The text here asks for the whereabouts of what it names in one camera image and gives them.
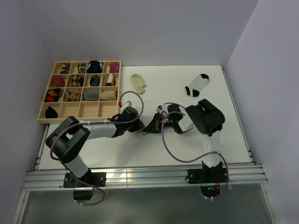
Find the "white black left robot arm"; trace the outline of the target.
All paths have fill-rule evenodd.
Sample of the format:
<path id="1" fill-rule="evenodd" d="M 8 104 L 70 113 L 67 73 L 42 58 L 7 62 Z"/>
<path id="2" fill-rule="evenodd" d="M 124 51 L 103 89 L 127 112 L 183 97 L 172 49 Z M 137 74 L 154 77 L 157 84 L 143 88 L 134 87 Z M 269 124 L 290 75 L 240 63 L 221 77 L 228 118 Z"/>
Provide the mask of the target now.
<path id="1" fill-rule="evenodd" d="M 99 122 L 66 118 L 46 139 L 52 159 L 57 159 L 69 173 L 64 177 L 64 188 L 104 187 L 106 173 L 93 173 L 79 155 L 87 140 L 116 138 L 126 131 L 133 133 L 144 128 L 137 110 L 131 106 L 110 119 Z"/>

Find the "black sock with white stripes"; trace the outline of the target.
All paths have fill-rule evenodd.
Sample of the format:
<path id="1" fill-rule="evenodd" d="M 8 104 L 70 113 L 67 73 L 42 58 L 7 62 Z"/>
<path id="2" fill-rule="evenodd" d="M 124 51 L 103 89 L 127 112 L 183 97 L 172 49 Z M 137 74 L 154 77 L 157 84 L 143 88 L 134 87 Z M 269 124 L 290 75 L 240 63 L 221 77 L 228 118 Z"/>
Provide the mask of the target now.
<path id="1" fill-rule="evenodd" d="M 45 111 L 45 118 L 46 119 L 58 118 L 58 113 L 51 106 L 48 106 L 48 108 Z"/>

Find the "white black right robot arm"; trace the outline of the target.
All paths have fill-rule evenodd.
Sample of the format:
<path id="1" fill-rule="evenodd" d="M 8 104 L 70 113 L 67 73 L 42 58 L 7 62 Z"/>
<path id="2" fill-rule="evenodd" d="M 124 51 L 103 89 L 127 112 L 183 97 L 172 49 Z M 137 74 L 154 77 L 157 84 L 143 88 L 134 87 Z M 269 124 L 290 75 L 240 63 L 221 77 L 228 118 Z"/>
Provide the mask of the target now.
<path id="1" fill-rule="evenodd" d="M 165 128 L 172 128 L 177 134 L 196 128 L 203 140 L 202 168 L 189 169 L 189 184 L 226 182 L 228 172 L 220 156 L 220 133 L 225 123 L 224 114 L 207 99 L 197 105 L 183 107 L 176 103 L 165 103 L 157 107 L 152 121 L 143 129 L 144 134 L 161 134 Z"/>

